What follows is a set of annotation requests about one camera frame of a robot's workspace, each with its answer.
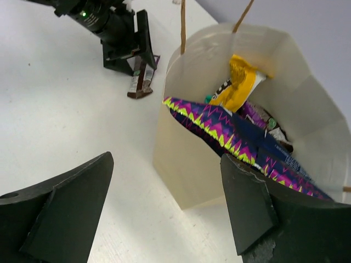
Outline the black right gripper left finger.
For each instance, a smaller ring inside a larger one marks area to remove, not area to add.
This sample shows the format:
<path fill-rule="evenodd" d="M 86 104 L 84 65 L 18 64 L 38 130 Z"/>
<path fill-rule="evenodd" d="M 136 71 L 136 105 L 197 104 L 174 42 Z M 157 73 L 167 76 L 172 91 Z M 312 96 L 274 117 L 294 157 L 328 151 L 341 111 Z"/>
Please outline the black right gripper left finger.
<path fill-rule="evenodd" d="M 105 152 L 1 196 L 1 262 L 87 262 L 110 186 Z"/>

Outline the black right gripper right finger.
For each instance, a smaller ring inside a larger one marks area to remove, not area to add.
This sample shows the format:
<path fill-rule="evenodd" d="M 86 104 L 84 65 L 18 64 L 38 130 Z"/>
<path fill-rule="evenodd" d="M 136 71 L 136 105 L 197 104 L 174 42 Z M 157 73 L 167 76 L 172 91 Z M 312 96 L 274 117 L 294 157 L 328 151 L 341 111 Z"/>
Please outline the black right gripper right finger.
<path fill-rule="evenodd" d="M 350 262 L 350 205 L 294 191 L 230 155 L 220 169 L 243 262 Z"/>

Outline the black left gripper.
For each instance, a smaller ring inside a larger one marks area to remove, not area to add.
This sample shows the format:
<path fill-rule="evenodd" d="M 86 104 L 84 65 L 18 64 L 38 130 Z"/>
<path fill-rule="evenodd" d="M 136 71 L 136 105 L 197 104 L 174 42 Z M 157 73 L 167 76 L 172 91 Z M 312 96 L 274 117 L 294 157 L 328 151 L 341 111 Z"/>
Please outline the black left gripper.
<path fill-rule="evenodd" d="M 126 59 L 123 56 L 133 47 L 134 13 L 122 1 L 54 1 L 53 6 L 56 16 L 68 15 L 100 39 L 106 69 L 132 76 L 134 68 L 128 60 L 139 56 L 153 70 L 157 69 L 145 9 L 137 12 L 139 56 Z"/>

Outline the brown chocolate bar wrapper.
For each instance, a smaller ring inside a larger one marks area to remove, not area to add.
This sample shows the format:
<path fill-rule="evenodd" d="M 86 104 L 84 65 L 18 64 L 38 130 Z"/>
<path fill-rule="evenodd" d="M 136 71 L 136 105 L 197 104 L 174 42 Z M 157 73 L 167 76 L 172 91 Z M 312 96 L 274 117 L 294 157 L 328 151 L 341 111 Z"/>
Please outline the brown chocolate bar wrapper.
<path fill-rule="evenodd" d="M 134 71 L 127 96 L 131 99 L 142 99 L 153 93 L 151 88 L 155 70 L 141 57 L 137 56 L 134 62 Z"/>

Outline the dark purple nut snack bag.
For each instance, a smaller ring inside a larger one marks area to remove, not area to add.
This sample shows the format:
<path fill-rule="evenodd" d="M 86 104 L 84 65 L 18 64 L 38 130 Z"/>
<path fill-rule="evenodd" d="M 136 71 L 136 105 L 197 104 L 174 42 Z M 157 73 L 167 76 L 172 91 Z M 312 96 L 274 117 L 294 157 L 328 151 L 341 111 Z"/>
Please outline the dark purple nut snack bag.
<path fill-rule="evenodd" d="M 297 192 L 318 199 L 332 198 L 272 135 L 221 106 L 167 97 L 172 117 L 200 137 L 217 155 L 224 153 Z"/>

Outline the brown Hershey's chocolate bar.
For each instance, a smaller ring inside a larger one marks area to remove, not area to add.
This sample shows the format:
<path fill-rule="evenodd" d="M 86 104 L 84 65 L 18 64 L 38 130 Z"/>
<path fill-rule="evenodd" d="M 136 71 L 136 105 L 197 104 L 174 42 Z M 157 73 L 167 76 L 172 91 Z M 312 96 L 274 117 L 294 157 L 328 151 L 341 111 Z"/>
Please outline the brown Hershey's chocolate bar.
<path fill-rule="evenodd" d="M 277 120 L 263 107 L 247 100 L 237 111 L 244 119 L 254 125 L 266 130 L 272 135 L 289 153 L 293 152 L 293 145 L 288 140 L 286 132 L 282 129 Z"/>

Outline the yellow M&M's packet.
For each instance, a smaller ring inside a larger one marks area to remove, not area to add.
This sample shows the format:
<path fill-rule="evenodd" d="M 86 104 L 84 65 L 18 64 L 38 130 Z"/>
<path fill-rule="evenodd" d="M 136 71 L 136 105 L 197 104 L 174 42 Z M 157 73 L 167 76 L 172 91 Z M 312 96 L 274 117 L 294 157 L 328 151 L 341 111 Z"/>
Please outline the yellow M&M's packet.
<path fill-rule="evenodd" d="M 271 76 L 235 54 L 231 57 L 229 66 L 230 77 L 213 94 L 209 104 L 236 112 L 258 85 Z"/>

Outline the teal Fox's candy bag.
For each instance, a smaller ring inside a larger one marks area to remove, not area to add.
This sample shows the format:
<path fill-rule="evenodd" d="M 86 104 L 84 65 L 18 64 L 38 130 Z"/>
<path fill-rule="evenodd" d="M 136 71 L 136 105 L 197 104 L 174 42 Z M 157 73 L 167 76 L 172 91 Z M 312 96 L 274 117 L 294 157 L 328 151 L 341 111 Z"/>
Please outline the teal Fox's candy bag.
<path fill-rule="evenodd" d="M 211 96 L 211 95 L 207 95 L 207 96 L 205 97 L 205 103 L 206 103 L 206 104 L 209 104 L 211 100 L 212 100 L 212 96 Z"/>

